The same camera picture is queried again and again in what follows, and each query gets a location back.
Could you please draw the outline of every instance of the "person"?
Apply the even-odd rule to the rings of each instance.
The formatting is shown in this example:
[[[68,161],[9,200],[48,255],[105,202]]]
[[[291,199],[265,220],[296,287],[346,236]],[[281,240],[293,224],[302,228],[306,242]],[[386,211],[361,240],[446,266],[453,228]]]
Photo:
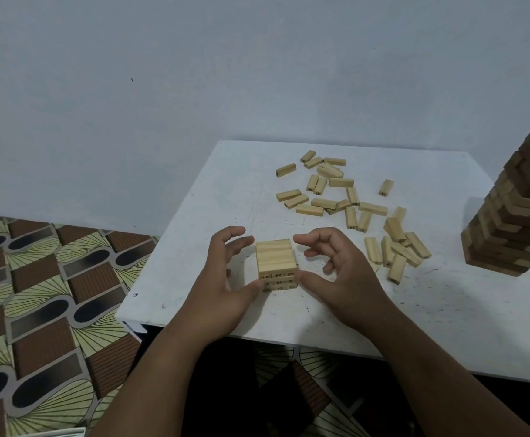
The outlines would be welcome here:
[[[226,285],[227,264],[254,237],[227,227],[210,240],[208,257],[186,301],[159,333],[93,437],[164,437],[181,433],[188,382],[203,349],[239,324],[264,288],[255,280]],[[406,317],[388,298],[364,254],[336,228],[296,234],[306,257],[329,257],[335,282],[298,270],[298,282],[345,325],[372,341],[390,364],[427,436],[530,436],[530,426]]]

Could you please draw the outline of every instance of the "person's left arm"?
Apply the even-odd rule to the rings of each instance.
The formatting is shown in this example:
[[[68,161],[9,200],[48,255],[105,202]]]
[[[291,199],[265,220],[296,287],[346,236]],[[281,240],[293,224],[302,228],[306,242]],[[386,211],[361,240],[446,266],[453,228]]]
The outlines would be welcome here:
[[[227,227],[212,237],[206,264],[186,301],[143,355],[92,437],[180,435],[196,360],[207,345],[235,329],[264,287],[256,280],[239,291],[227,289],[226,264],[254,237],[226,242],[244,233],[244,227]]]

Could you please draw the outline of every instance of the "person's right hand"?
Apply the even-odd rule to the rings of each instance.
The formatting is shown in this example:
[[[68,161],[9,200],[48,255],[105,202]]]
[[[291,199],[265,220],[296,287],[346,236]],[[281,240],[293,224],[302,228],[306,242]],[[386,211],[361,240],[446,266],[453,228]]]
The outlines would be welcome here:
[[[298,270],[298,282],[319,297],[330,311],[350,328],[364,332],[396,310],[386,295],[368,260],[356,245],[337,228],[316,228],[294,235],[296,243],[308,246],[306,257],[329,256],[323,270],[338,277],[330,282],[315,273]]]

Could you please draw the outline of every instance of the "person's left hand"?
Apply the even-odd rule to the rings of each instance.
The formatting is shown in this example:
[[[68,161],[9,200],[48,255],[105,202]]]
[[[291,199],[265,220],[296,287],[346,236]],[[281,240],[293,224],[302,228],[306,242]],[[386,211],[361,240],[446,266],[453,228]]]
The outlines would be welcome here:
[[[229,335],[239,324],[249,305],[265,288],[265,283],[260,280],[255,280],[238,291],[227,288],[226,264],[255,239],[245,236],[226,242],[244,233],[244,227],[231,226],[212,236],[206,264],[186,301],[170,322],[177,326],[180,334],[201,347]]]

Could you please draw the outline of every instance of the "human hand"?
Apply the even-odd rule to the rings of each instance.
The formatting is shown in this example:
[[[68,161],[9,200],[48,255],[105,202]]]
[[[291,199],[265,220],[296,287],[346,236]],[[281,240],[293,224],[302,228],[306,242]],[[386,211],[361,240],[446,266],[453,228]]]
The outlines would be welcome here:
[[[245,236],[226,242],[244,233],[244,227],[231,226],[212,236],[206,264],[186,301],[170,322],[177,326],[179,334],[202,348],[229,335],[257,294],[265,288],[265,282],[260,280],[250,282],[238,291],[231,291],[226,286],[226,264],[255,239]]]
[[[335,269],[338,275],[335,282],[303,270],[298,270],[295,276],[342,323],[364,334],[395,308],[364,253],[339,229],[316,228],[308,234],[294,235],[293,240],[309,247],[304,252],[306,257],[329,256],[323,271],[331,273]]]

